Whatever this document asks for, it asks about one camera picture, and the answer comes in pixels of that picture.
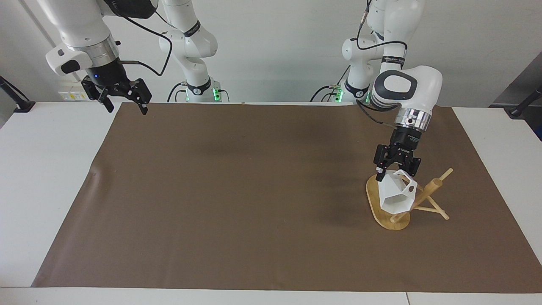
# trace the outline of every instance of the white geometric object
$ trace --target white geometric object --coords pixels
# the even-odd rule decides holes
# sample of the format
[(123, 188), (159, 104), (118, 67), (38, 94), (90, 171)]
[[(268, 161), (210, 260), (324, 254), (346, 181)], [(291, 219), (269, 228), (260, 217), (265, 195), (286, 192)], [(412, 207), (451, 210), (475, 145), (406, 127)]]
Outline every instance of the white geometric object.
[[(407, 184), (401, 178), (406, 177)], [(403, 170), (388, 170), (382, 182), (378, 183), (380, 208), (390, 214), (408, 212), (412, 209), (418, 183)]]

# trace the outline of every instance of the wall outlet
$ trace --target wall outlet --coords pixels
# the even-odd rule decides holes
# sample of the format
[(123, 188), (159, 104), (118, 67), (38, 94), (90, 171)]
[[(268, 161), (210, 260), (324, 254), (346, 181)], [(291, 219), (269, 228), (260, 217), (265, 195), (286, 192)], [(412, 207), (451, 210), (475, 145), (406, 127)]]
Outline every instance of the wall outlet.
[(59, 94), (63, 100), (75, 100), (75, 96), (71, 94), (73, 87), (62, 87)]
[(87, 96), (87, 92), (85, 92), (85, 89), (83, 87), (73, 87), (70, 90), (70, 97), (73, 97), (74, 100), (91, 100)]

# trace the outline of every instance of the wooden base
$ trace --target wooden base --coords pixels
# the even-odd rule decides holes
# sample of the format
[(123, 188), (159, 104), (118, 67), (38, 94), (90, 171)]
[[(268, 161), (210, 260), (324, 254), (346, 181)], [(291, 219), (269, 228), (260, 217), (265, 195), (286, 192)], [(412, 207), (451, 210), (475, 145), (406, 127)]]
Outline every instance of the wooden base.
[(369, 205), (376, 222), (388, 230), (402, 230), (410, 223), (410, 213), (399, 219), (398, 222), (392, 223), (392, 214), (382, 210), (380, 208), (380, 195), (378, 193), (378, 181), (376, 181), (376, 175), (369, 178), (365, 186), (367, 191), (367, 198), (369, 198)]

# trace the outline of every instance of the wooden dowel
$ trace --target wooden dowel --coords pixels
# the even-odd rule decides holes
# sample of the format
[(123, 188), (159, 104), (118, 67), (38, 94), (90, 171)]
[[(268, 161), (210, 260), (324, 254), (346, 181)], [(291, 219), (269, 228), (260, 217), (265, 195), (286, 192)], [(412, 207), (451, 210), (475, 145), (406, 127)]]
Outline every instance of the wooden dowel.
[(420, 210), (420, 211), (433, 212), (433, 213), (440, 214), (440, 212), (437, 211), (437, 209), (430, 208), (430, 207), (415, 207), (414, 209), (417, 209), (417, 210)]
[(446, 179), (452, 172), (454, 171), (453, 168), (448, 169), (442, 176), (439, 178), (441, 181)]
[(403, 213), (399, 213), (399, 214), (395, 214), (393, 215), (391, 218), (390, 218), (390, 221), (392, 224), (396, 224), (398, 223), (403, 217), (405, 217), (405, 215), (407, 215), (408, 213), (410, 212), (403, 212)]
[(446, 212), (437, 204), (437, 202), (433, 198), (431, 198), (431, 196), (427, 197), (427, 200), (429, 200), (431, 205), (435, 207), (435, 210), (437, 210), (439, 214), (442, 215), (442, 218), (444, 218), (445, 220), (450, 220), (450, 216), (446, 214)]
[(427, 185), (423, 188), (423, 192), (421, 192), (416, 200), (414, 201), (414, 204), (412, 207), (417, 207), (420, 205), (427, 197), (431, 196), (432, 193), (434, 193), (436, 190), (438, 190), (442, 186), (442, 180), (435, 178), (431, 180)]

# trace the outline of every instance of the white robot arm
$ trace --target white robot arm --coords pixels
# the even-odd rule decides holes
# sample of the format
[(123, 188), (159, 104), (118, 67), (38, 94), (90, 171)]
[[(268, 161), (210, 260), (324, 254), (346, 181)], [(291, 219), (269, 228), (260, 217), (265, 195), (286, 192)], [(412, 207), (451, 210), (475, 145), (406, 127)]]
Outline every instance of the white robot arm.
[(143, 114), (152, 95), (143, 79), (130, 81), (111, 31), (103, 15), (149, 18), (158, 0), (38, 0), (43, 11), (58, 29), (62, 43), (47, 53), (49, 66), (59, 75), (86, 70), (81, 84), (91, 99), (113, 104), (107, 97), (122, 96), (138, 104)]
[[(351, 64), (341, 84), (343, 100), (377, 111), (400, 107), (390, 144), (377, 148), (374, 163), (378, 181), (394, 163), (411, 176), (416, 175), (421, 159), (414, 158), (413, 153), (427, 130), (442, 87), (442, 74), (434, 68), (402, 70), (407, 42), (420, 22), (424, 6), (425, 0), (373, 0), (366, 15), (373, 36), (349, 39), (343, 44), (343, 56)], [(382, 65), (371, 86), (373, 69), (369, 61), (375, 59), (381, 59)]]
[[(192, 0), (162, 0), (169, 23), (177, 28), (163, 33), (173, 43), (173, 57), (183, 69), (187, 101), (221, 101), (220, 83), (209, 76), (201, 58), (216, 54), (218, 43), (213, 34), (203, 28), (192, 5)], [(169, 43), (160, 39), (160, 47), (168, 52)]]

